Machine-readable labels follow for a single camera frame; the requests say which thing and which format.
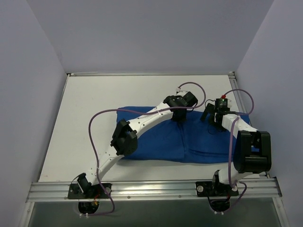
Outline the blue surgical drape cloth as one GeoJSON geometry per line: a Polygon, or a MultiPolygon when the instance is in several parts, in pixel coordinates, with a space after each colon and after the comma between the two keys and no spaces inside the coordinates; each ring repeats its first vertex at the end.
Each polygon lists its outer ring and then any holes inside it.
{"type": "Polygon", "coordinates": [[[181,163],[228,162],[230,133],[202,122],[201,112],[192,111],[184,122],[166,120],[138,139],[137,150],[128,160],[164,160],[181,163]]]}

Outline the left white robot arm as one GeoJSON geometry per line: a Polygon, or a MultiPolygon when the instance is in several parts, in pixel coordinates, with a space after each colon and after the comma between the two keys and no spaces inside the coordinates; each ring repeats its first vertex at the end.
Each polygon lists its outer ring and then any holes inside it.
{"type": "Polygon", "coordinates": [[[100,184],[102,177],[121,158],[133,154],[138,148],[138,139],[146,131],[166,120],[176,122],[186,119],[187,109],[195,108],[198,99],[189,91],[177,92],[174,96],[166,97],[159,105],[146,113],[139,113],[140,116],[125,120],[121,119],[112,135],[109,147],[102,158],[98,158],[96,147],[93,143],[91,125],[93,120],[100,114],[107,112],[129,112],[127,109],[110,109],[101,111],[89,121],[89,139],[96,157],[96,167],[91,168],[90,173],[82,173],[78,176],[78,192],[84,198],[91,198],[95,192],[95,184],[100,184]]]}

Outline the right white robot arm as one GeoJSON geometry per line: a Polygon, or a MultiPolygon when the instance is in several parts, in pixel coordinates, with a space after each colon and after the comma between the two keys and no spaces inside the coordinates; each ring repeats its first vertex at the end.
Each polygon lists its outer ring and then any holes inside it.
{"type": "Polygon", "coordinates": [[[228,166],[214,173],[210,189],[221,195],[246,176],[267,172],[272,167],[271,136],[245,122],[230,110],[229,100],[222,96],[208,103],[201,118],[222,131],[230,133],[228,166]]]}

